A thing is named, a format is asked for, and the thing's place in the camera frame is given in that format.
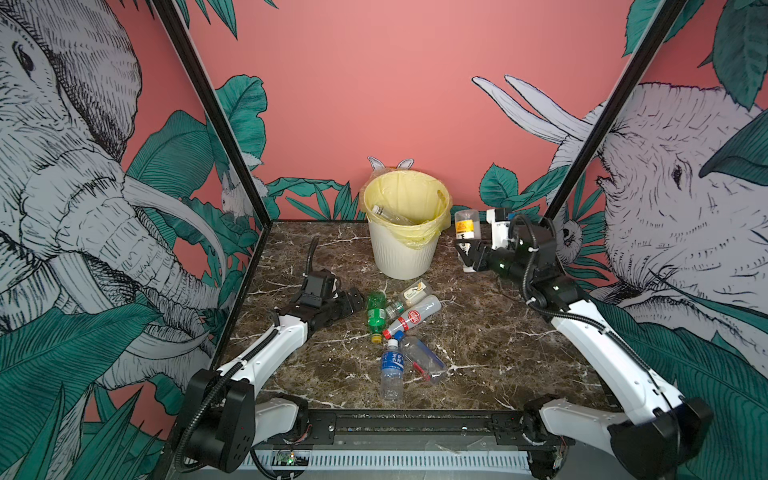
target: blue label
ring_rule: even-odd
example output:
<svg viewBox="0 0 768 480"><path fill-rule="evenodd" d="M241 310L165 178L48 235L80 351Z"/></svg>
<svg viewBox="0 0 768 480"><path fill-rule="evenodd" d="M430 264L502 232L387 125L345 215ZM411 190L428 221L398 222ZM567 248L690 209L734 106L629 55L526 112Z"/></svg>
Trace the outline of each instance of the blue label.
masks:
<svg viewBox="0 0 768 480"><path fill-rule="evenodd" d="M398 369L402 372L402 353L387 352L382 355L382 370Z"/></svg>

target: white vent grille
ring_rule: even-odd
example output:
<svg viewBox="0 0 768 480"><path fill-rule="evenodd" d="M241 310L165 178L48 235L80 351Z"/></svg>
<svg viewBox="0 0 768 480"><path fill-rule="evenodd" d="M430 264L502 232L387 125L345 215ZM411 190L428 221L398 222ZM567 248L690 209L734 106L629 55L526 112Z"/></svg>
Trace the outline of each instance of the white vent grille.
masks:
<svg viewBox="0 0 768 480"><path fill-rule="evenodd" d="M462 470L473 472L530 473L526 452L407 452L402 450L295 450L310 459L307 467L279 470ZM272 465L273 451L257 450L262 465ZM256 468L250 455L240 469Z"/></svg>

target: elephant eye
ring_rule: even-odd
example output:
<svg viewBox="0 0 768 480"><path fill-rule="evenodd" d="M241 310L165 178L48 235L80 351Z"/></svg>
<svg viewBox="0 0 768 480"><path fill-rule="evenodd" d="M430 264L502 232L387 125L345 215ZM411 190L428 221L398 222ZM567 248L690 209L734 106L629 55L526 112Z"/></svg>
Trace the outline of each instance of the elephant eye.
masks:
<svg viewBox="0 0 768 480"><path fill-rule="evenodd" d="M18 63L24 68L24 71L27 72L27 76L31 77L30 72L32 72L35 69L35 63L32 61L32 59L27 55L27 52L24 51L24 46L17 41L13 42L13 52L16 54L16 58L18 59Z"/></svg>
<svg viewBox="0 0 768 480"><path fill-rule="evenodd" d="M683 177L683 168L680 165L675 165L674 170L672 170L672 180L674 180L674 183L677 184L677 189L682 190L680 188L680 179Z"/></svg>

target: clear plastic bottle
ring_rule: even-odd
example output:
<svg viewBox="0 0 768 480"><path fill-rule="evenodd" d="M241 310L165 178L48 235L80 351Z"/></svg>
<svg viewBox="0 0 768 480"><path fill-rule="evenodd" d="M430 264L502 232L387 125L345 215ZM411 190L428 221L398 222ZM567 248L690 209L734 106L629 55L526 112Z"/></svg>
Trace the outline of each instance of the clear plastic bottle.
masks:
<svg viewBox="0 0 768 480"><path fill-rule="evenodd" d="M387 210L381 205L374 205L371 211L373 214L379 215L384 220L390 223L394 223L395 225L403 225L403 226L415 225L415 222L413 222L411 219L406 218L403 215L398 215L391 210Z"/></svg>
<svg viewBox="0 0 768 480"><path fill-rule="evenodd" d="M397 332L395 339L400 342L402 354L426 382L436 385L448 376L448 368L424 342L403 332Z"/></svg>
<svg viewBox="0 0 768 480"><path fill-rule="evenodd" d="M397 332L405 332L414 326L419 325L426 317L437 313L442 308L440 299L434 295L426 297L421 302L407 309L398 317L397 320L392 322L390 326L384 330L384 338L387 340L394 337Z"/></svg>
<svg viewBox="0 0 768 480"><path fill-rule="evenodd" d="M480 213L474 208L467 210L459 210L454 215L456 223L456 239L472 239L480 237ZM474 272L475 269L471 266L464 265L465 272Z"/></svg>
<svg viewBox="0 0 768 480"><path fill-rule="evenodd" d="M416 305L430 295L432 295L432 287L425 280L418 279L403 290L396 300L387 305L386 315L390 320L394 320L407 308Z"/></svg>
<svg viewBox="0 0 768 480"><path fill-rule="evenodd" d="M405 363L397 340L390 339L386 348L382 355L382 382L379 393L385 402L399 404L402 401L402 371Z"/></svg>

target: rabbit ear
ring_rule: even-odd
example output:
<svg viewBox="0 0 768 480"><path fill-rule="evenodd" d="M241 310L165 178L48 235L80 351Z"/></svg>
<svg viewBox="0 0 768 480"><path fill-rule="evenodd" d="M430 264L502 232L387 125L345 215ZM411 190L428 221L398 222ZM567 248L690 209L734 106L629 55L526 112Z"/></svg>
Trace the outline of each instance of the rabbit ear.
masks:
<svg viewBox="0 0 768 480"><path fill-rule="evenodd" d="M411 167L413 167L413 159L409 158L408 160L403 160L399 164L397 164L397 168L399 170L410 170Z"/></svg>
<svg viewBox="0 0 768 480"><path fill-rule="evenodd" d="M368 161L371 162L371 167L373 168L373 171L384 170L386 168L383 163L376 160L374 157L368 157Z"/></svg>

